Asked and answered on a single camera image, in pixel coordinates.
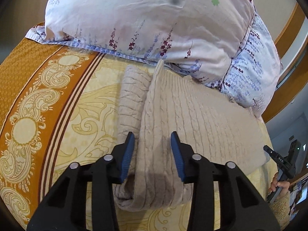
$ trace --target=bedspread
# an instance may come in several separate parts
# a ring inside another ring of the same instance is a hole
[[[154,71],[107,54],[28,39],[0,65],[0,195],[23,228],[72,161],[95,162],[117,144],[118,97],[128,64]],[[265,124],[258,124],[271,146]],[[270,161],[249,175],[263,197],[276,171]],[[134,213],[117,208],[117,216],[120,230],[186,230],[189,211],[189,204]],[[218,228],[218,193],[215,213]]]

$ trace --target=white floral pillow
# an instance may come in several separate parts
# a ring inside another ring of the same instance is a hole
[[[45,26],[26,37],[153,65],[163,58],[210,85],[226,74],[253,14],[249,0],[49,0]]]

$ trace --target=orange textured fabric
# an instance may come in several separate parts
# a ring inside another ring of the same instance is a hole
[[[0,65],[0,129],[14,100],[36,69],[61,45],[40,45],[24,38]]]

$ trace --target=tan fleece sleeve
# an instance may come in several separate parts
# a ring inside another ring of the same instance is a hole
[[[269,207],[278,220],[281,230],[283,230],[290,222],[290,191],[288,191],[284,197],[274,201],[273,204],[270,204]]]

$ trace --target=beige knit sweater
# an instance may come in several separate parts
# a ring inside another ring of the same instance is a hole
[[[128,179],[115,186],[121,209],[140,211],[191,200],[192,184],[178,177],[170,134],[210,161],[234,161],[250,174],[267,161],[262,134],[251,110],[220,92],[165,70],[159,61],[153,78],[128,66],[119,100],[118,142],[136,137]]]

